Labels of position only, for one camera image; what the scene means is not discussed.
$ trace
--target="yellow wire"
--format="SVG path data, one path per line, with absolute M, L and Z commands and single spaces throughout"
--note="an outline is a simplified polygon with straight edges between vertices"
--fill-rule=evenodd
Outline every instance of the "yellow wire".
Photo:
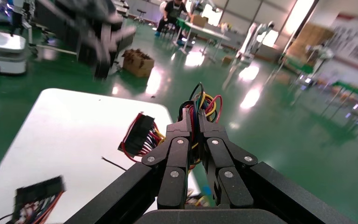
M 211 96 L 209 96 L 208 94 L 206 94 L 206 96 L 210 99 L 213 100 L 213 98 Z M 212 110 L 206 114 L 207 117 L 211 116 L 216 110 L 216 101 L 213 103 L 213 108 Z
M 157 146 L 159 146 L 161 143 L 163 143 L 165 141 L 165 138 L 163 138 L 158 144 Z
M 204 200 L 205 196 L 202 196 L 198 201 L 195 203 L 195 206 L 198 206 L 202 200 Z
M 163 136 L 157 129 L 154 129 L 154 131 L 157 133 L 157 135 L 161 138 L 165 138 L 165 136 Z
M 204 104 L 204 101 L 205 101 L 205 92 L 202 92 L 203 94 L 202 94 L 202 98 L 201 98 L 201 103 L 200 103 L 200 109 L 201 109 L 201 107 L 202 107 L 202 105 Z

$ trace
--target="cardboard box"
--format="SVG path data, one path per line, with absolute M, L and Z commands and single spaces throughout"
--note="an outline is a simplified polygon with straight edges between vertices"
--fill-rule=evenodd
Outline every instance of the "cardboard box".
M 154 60 L 139 49 L 126 50 L 123 54 L 123 69 L 137 77 L 149 77 L 154 67 Z
M 233 57 L 225 56 L 221 61 L 223 64 L 230 64 L 233 61 Z
M 200 15 L 192 15 L 190 22 L 196 26 L 204 27 L 208 22 L 208 18 Z

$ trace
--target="red wire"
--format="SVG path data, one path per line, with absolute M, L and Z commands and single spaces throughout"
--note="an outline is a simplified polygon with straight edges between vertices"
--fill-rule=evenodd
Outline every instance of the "red wire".
M 210 110 L 212 109 L 212 107 L 214 105 L 214 102 L 217 100 L 217 98 L 220 98 L 220 109 L 219 109 L 219 113 L 217 114 L 216 123 L 219 122 L 220 115 L 221 115 L 221 110 L 223 108 L 223 98 L 221 97 L 221 95 L 217 95 L 215 98 L 213 98 L 213 100 L 211 101 L 211 103 L 209 104 L 207 109 L 205 110 L 207 112 L 210 112 Z
M 125 134 L 123 141 L 121 142 L 121 149 L 123 150 L 124 154 L 128 157 L 128 159 L 130 159 L 133 162 L 138 162 L 135 159 L 133 159 L 128 152 L 125 150 L 125 146 L 124 146 L 124 142 L 125 139 L 128 137 L 128 134 L 130 133 L 130 130 L 132 129 L 132 126 L 135 124 L 135 122 L 139 119 L 139 117 L 142 115 L 142 113 L 139 113 L 138 116 L 134 119 L 134 121 L 131 123 L 130 127 L 127 130 L 127 133 Z
M 61 192 L 53 201 L 53 203 L 50 205 L 50 207 L 45 211 L 45 213 L 43 215 L 41 215 L 37 220 L 35 220 L 33 223 L 38 223 L 41 220 L 41 224 L 44 223 L 47 219 L 47 217 L 50 215 L 50 212 L 53 210 L 53 208 L 55 207 L 55 205 L 58 202 L 58 199 L 60 199 L 61 195 L 64 192 Z
M 161 138 L 159 138 L 157 135 L 153 133 L 149 133 L 156 141 L 161 141 Z
M 154 126 L 156 127 L 157 131 L 160 131 L 156 125 L 156 122 L 153 122 Z

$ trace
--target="poster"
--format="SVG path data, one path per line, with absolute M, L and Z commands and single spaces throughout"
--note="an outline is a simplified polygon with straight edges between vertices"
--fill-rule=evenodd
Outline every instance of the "poster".
M 339 14 L 331 28 L 336 34 L 329 46 L 336 58 L 358 68 L 358 16 Z

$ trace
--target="black wire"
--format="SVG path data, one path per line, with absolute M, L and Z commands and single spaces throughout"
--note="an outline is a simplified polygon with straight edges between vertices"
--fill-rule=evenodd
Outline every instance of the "black wire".
M 192 100 L 188 100 L 188 101 L 185 101 L 184 103 L 182 103 L 182 105 L 180 105 L 178 121 L 183 120 L 183 108 L 187 105 L 193 105 L 193 102 L 194 101 L 192 101 Z
M 195 86 L 195 88 L 194 88 L 194 90 L 193 90 L 193 92 L 192 92 L 192 94 L 191 94 L 189 100 L 192 100 L 193 95 L 194 95 L 195 91 L 198 89 L 199 86 L 201 86 L 201 94 L 204 92 L 204 86 L 202 85 L 201 82 L 199 82 L 199 83 Z
M 151 143 L 153 143 L 154 147 L 157 147 L 158 143 L 154 137 L 147 135 L 146 139 L 149 140 Z
M 155 147 L 156 147 L 148 138 L 146 138 L 145 143 L 149 144 L 149 146 L 150 146 L 151 148 L 155 148 Z
M 213 120 L 211 121 L 212 123 L 215 122 L 215 120 L 217 119 L 217 111 L 214 112 L 215 117 L 213 118 Z
M 149 143 L 147 143 L 147 142 L 145 142 L 143 145 L 146 146 L 146 147 L 149 147 L 150 150 L 153 150 L 153 149 L 155 148 L 155 147 L 151 146 L 151 145 L 150 145 Z
M 12 213 L 12 214 L 9 214 L 9 215 L 5 215 L 4 217 L 0 218 L 0 220 L 2 220 L 2 219 L 4 219 L 4 218 L 7 218 L 7 217 L 9 217 L 9 216 L 12 216 L 12 215 L 13 215 L 13 213 Z
M 108 163 L 110 163 L 110 164 L 112 164 L 112 165 L 117 166 L 118 168 L 120 168 L 120 169 L 122 169 L 122 170 L 124 170 L 124 171 L 127 171 L 127 170 L 124 169 L 123 167 L 121 167 L 121 166 L 115 164 L 114 162 L 112 162 L 112 161 L 110 161 L 110 160 L 105 159 L 104 157 L 102 157 L 102 159 L 105 160 L 105 161 L 107 161 Z

